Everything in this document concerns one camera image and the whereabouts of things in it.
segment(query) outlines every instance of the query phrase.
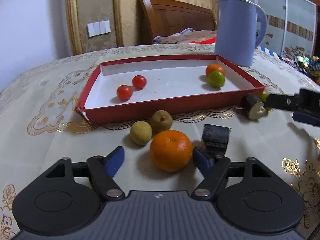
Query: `wall switch panel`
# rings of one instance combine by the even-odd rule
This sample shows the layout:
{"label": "wall switch panel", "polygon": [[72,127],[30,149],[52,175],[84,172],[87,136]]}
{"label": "wall switch panel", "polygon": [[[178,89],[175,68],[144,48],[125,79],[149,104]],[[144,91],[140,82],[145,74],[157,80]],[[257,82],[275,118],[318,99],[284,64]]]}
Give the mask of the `wall switch panel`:
{"label": "wall switch panel", "polygon": [[89,23],[87,28],[89,37],[111,32],[109,21]]}

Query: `green lime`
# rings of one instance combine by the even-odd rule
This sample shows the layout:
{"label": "green lime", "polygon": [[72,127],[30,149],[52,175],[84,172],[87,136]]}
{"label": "green lime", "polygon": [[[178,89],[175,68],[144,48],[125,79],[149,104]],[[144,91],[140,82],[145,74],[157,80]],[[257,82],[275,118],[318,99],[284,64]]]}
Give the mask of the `green lime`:
{"label": "green lime", "polygon": [[260,100],[262,102],[265,102],[267,100],[267,97],[269,96],[269,94],[262,94],[261,97],[260,97]]}
{"label": "green lime", "polygon": [[220,72],[219,70],[213,71],[209,76],[208,76],[209,84],[214,87],[214,88],[220,88],[223,87],[224,85],[224,74]]}

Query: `tangerine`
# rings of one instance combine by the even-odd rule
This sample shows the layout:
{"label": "tangerine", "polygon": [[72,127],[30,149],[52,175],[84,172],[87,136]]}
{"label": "tangerine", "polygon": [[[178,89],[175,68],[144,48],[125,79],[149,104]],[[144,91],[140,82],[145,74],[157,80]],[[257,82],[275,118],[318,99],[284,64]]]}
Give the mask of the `tangerine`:
{"label": "tangerine", "polygon": [[220,72],[222,72],[224,75],[226,74],[226,71],[224,70],[224,68],[216,63],[211,63],[207,66],[207,68],[205,69],[205,74],[207,75],[207,77],[215,70],[219,70]]}
{"label": "tangerine", "polygon": [[164,171],[178,171],[186,166],[192,156],[193,146],[182,132],[167,130],[158,133],[150,144],[153,164]]}

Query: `wooden bed headboard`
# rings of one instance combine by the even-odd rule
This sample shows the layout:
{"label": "wooden bed headboard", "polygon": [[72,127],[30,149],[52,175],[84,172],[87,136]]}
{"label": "wooden bed headboard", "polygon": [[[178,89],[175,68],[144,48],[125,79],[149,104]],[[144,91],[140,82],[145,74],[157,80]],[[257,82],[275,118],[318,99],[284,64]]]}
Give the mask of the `wooden bed headboard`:
{"label": "wooden bed headboard", "polygon": [[213,12],[175,0],[138,0],[142,8],[139,44],[152,44],[156,36],[170,36],[186,28],[216,30]]}

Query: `lace tablecloth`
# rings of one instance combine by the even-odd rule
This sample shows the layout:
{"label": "lace tablecloth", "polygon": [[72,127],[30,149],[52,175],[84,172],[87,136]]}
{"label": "lace tablecloth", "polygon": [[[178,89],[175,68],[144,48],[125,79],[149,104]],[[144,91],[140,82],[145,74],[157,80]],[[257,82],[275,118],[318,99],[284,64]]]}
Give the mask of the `lace tablecloth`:
{"label": "lace tablecloth", "polygon": [[[213,54],[213,49],[204,44],[115,48],[45,64],[17,77],[0,94],[0,239],[10,239],[19,232],[11,212],[16,194],[64,156],[82,162],[93,155],[107,155],[121,145],[125,161],[114,179],[126,194],[130,189],[192,191],[202,180],[201,173],[191,163],[175,174],[155,169],[148,145],[138,147],[128,137],[127,128],[133,121],[90,126],[73,108],[87,78],[102,61]],[[309,78],[262,51],[255,51],[253,65],[243,69],[264,83],[267,92],[293,94],[300,87],[319,90]],[[235,107],[177,114],[174,119],[172,129],[184,132],[195,145],[200,142],[205,123],[232,128],[226,156],[232,161],[257,157],[303,196],[306,212],[298,228],[303,236],[320,222],[318,128],[296,123],[292,114],[278,110],[250,122]],[[76,181],[89,183],[85,179]]]}

